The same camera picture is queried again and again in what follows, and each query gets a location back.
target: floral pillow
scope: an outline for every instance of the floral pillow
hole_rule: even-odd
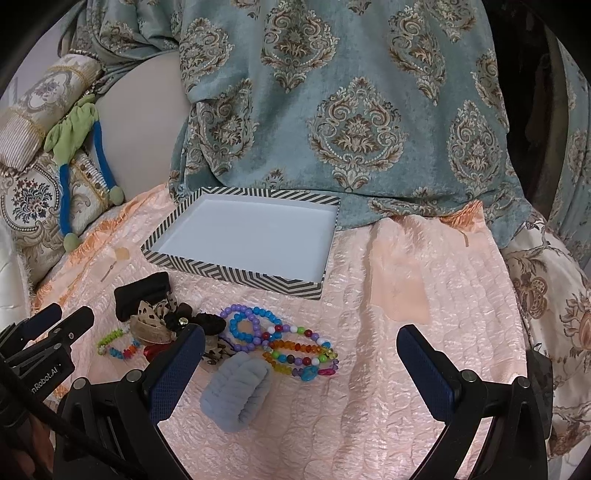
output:
[[[65,253],[59,223],[61,197],[52,153],[40,151],[25,173],[0,177],[0,215],[26,259],[33,285]],[[76,235],[109,208],[105,180],[81,150],[70,162],[70,198]]]
[[[539,214],[501,250],[531,347],[550,358],[550,458],[591,434],[591,282]]]
[[[0,116],[0,173],[18,174],[29,165],[47,132],[100,74],[98,61],[68,54]]]

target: blue plush leg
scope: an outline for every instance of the blue plush leg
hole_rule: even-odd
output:
[[[121,187],[117,186],[115,183],[115,179],[113,178],[113,174],[111,173],[111,169],[109,168],[109,164],[105,158],[105,151],[103,150],[103,131],[100,128],[100,122],[98,120],[95,122],[93,129],[96,158],[99,161],[100,171],[103,174],[103,178],[105,179],[105,183],[109,189],[111,202],[113,202],[115,205],[121,205],[124,200],[123,190],[121,190]]]
[[[60,229],[61,234],[64,236],[64,248],[66,252],[72,252],[80,245],[80,240],[72,232],[72,226],[70,224],[70,166],[68,164],[60,166],[60,184],[62,191]]]

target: hair scrunchie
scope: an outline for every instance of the hair scrunchie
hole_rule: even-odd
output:
[[[201,410],[226,433],[248,427],[271,388],[272,368],[238,352],[213,375],[201,395]]]

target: black and white striped rim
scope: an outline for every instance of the black and white striped rim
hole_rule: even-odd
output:
[[[310,282],[302,280],[288,280],[274,275],[266,275],[238,268],[224,267],[211,263],[189,260],[187,258],[176,257],[174,255],[161,254],[153,252],[150,249],[158,241],[158,238],[181,216],[181,214],[201,195],[250,195],[255,197],[269,197],[283,200],[299,200],[301,202],[321,203],[323,205],[339,206],[340,199],[330,195],[320,195],[310,193],[305,190],[265,190],[265,189],[240,189],[233,187],[207,187],[201,188],[190,197],[182,201],[177,208],[162,222],[158,228],[148,237],[142,245],[141,250],[146,260],[158,265],[159,267],[172,268],[185,273],[201,275],[215,280],[224,280],[253,288],[276,291],[296,297],[304,297],[310,300],[320,300],[322,294],[322,285],[326,268],[322,274],[320,282]]]

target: green plush toy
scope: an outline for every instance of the green plush toy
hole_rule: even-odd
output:
[[[60,228],[64,235],[64,248],[66,252],[75,250],[80,245],[80,239],[72,232],[70,224],[70,170],[69,165],[75,153],[84,143],[88,133],[94,129],[94,142],[96,156],[99,160],[100,170],[109,189],[109,199],[115,205],[121,205],[124,194],[121,187],[115,184],[113,174],[105,159],[102,145],[102,131],[99,122],[99,112],[93,103],[94,95],[86,95],[78,100],[70,113],[57,125],[55,125],[45,139],[43,149],[46,152],[53,150],[53,158],[60,170],[60,184],[63,191],[60,205]]]

